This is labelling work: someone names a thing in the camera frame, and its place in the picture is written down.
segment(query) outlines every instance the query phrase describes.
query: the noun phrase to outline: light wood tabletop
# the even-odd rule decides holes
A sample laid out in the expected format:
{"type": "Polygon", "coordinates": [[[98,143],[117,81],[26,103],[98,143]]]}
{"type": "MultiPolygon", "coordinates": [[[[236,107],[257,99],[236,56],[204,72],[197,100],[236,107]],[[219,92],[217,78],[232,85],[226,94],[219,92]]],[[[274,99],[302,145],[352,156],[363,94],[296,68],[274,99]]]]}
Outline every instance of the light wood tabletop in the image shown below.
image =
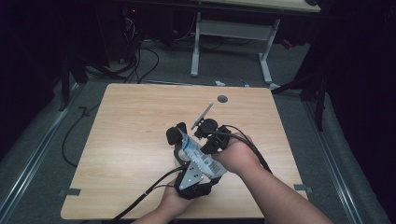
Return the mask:
{"type": "Polygon", "coordinates": [[[241,5],[246,7],[268,7],[301,12],[320,12],[319,6],[310,6],[305,0],[196,0],[202,2],[241,5]]]}
{"type": "MultiPolygon", "coordinates": [[[[64,219],[111,219],[132,204],[165,173],[176,168],[168,128],[190,127],[205,116],[251,136],[274,175],[293,188],[302,184],[272,93],[265,88],[110,84],[106,88],[61,212],[64,219]],[[227,103],[218,102],[225,95],[227,103]]],[[[176,178],[165,178],[166,184],[176,178]]],[[[304,191],[299,191],[306,198],[304,191]]],[[[124,218],[154,209],[163,194],[155,189],[124,218]]],[[[262,217],[238,176],[226,173],[212,192],[181,218],[262,217]]]]}

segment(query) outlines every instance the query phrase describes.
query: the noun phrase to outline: person's left hand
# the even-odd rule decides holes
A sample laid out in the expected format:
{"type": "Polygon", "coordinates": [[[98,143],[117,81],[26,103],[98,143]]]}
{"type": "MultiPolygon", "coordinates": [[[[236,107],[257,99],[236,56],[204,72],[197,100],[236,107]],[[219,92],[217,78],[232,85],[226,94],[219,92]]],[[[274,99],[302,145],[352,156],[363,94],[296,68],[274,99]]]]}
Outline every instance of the person's left hand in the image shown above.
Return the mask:
{"type": "MultiPolygon", "coordinates": [[[[175,180],[169,182],[168,185],[173,186],[175,180]]],[[[186,200],[178,196],[175,188],[166,187],[163,192],[163,198],[156,210],[162,214],[166,214],[171,217],[178,217],[183,214],[186,209],[195,202],[196,199],[186,200]]]]}

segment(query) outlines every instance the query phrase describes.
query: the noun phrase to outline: gray carpet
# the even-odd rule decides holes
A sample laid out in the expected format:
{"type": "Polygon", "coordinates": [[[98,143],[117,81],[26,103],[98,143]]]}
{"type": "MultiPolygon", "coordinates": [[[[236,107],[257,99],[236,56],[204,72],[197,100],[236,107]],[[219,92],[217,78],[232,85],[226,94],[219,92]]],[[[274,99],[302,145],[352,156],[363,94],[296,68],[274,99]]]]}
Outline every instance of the gray carpet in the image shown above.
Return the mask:
{"type": "MultiPolygon", "coordinates": [[[[160,80],[213,86],[215,80],[220,80],[227,86],[243,86],[244,83],[240,80],[243,79],[252,87],[268,88],[268,85],[263,82],[257,55],[229,51],[229,47],[225,44],[213,50],[203,49],[200,74],[198,77],[190,77],[191,46],[189,42],[181,44],[187,46],[174,45],[170,48],[158,44],[152,49],[158,53],[160,63],[148,74],[145,81],[160,80]]],[[[148,48],[149,46],[153,46],[153,42],[144,44],[144,47],[148,48]]],[[[216,44],[207,43],[204,47],[214,48],[216,44]]],[[[272,47],[268,64],[276,84],[281,85],[293,80],[308,48],[308,45],[291,50],[279,45],[272,47]]],[[[155,63],[156,56],[152,52],[142,49],[138,75],[145,74],[155,63]]],[[[70,105],[67,115],[50,143],[47,156],[21,197],[9,223],[78,223],[78,221],[62,220],[60,217],[64,197],[59,196],[59,191],[69,187],[75,171],[75,168],[67,164],[62,157],[62,143],[68,129],[80,118],[83,110],[80,107],[92,108],[98,104],[109,82],[114,81],[108,78],[90,77],[89,82],[81,87],[82,92],[70,105]]],[[[2,180],[0,196],[3,200],[28,160],[30,153],[37,147],[41,136],[58,113],[57,109],[62,102],[59,87],[55,89],[55,92],[56,98],[32,121],[30,127],[0,164],[0,179],[2,180]]],[[[342,201],[329,175],[315,129],[312,127],[310,118],[296,91],[287,91],[274,97],[303,182],[312,189],[312,192],[308,194],[309,200],[334,223],[349,223],[342,201]]],[[[325,133],[329,137],[329,145],[332,147],[335,158],[346,177],[346,182],[356,199],[362,220],[364,223],[389,223],[361,173],[359,165],[350,153],[333,115],[329,100],[327,104],[328,109],[324,114],[325,133]]],[[[95,111],[82,119],[67,138],[65,153],[71,162],[77,163],[79,160],[94,121],[95,111]]]]}

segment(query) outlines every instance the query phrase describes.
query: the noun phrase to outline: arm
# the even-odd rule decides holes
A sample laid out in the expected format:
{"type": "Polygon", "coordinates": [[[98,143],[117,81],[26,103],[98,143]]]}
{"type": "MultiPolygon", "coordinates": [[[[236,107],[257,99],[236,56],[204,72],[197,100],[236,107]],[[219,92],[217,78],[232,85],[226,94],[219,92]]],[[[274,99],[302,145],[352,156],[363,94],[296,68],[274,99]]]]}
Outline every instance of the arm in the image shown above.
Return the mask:
{"type": "MultiPolygon", "coordinates": [[[[171,181],[168,185],[173,186],[174,184],[175,180],[171,181]]],[[[167,224],[175,217],[183,214],[193,202],[195,202],[195,199],[186,200],[180,198],[173,187],[166,187],[158,207],[134,223],[167,224]]]]}
{"type": "Polygon", "coordinates": [[[231,138],[227,149],[213,158],[241,177],[269,223],[332,223],[307,199],[264,170],[243,142],[231,138]]]}

